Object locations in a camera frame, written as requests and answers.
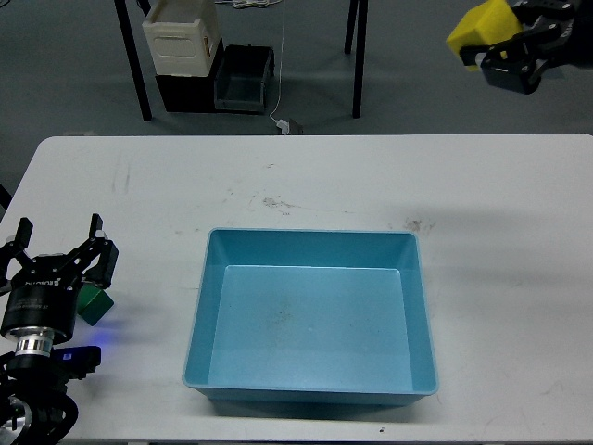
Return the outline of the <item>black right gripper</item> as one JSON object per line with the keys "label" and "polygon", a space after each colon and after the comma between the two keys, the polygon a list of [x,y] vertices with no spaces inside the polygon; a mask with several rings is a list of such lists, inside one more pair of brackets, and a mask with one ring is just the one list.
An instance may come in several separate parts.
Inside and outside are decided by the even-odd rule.
{"label": "black right gripper", "polygon": [[591,1],[516,1],[511,10],[522,32],[491,46],[463,47],[460,60],[465,67],[478,68],[489,59],[520,66],[545,59],[550,65],[592,64]]}

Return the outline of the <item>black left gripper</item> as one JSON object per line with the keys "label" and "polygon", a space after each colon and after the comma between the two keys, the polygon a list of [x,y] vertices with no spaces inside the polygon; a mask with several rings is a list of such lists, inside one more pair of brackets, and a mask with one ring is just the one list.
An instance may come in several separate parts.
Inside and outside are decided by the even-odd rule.
{"label": "black left gripper", "polygon": [[67,256],[39,257],[24,266],[11,284],[9,263],[24,254],[33,224],[23,217],[14,238],[1,247],[1,294],[9,291],[1,335],[16,339],[27,333],[48,332],[55,341],[73,336],[78,294],[83,284],[108,289],[118,259],[115,243],[103,231],[98,213],[91,217],[88,238]]}

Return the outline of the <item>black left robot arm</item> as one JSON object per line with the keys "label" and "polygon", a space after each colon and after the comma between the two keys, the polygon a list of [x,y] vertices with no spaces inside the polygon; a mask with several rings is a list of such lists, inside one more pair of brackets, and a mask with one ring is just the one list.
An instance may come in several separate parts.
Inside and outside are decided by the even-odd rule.
{"label": "black left robot arm", "polygon": [[93,214],[88,238],[68,253],[30,257],[33,224],[21,218],[1,247],[1,336],[15,348],[1,356],[1,441],[57,444],[79,410],[68,383],[101,363],[97,346],[70,347],[75,321],[96,324],[113,306],[107,294],[119,251]]}

